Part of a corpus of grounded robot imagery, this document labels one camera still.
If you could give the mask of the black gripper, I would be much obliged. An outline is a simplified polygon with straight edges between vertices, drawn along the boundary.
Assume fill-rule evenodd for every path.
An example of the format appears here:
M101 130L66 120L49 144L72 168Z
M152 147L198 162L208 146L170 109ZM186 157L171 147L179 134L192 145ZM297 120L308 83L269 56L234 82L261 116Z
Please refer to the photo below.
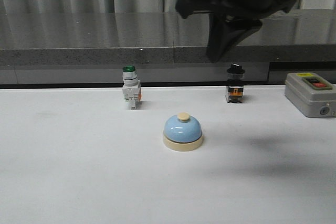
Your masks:
M295 2L296 0L177 0L175 9L184 19L195 13L214 13L209 14L206 55L211 63L216 63L240 42L261 29L263 23L258 19L280 10L288 13ZM215 14L246 19L226 22Z

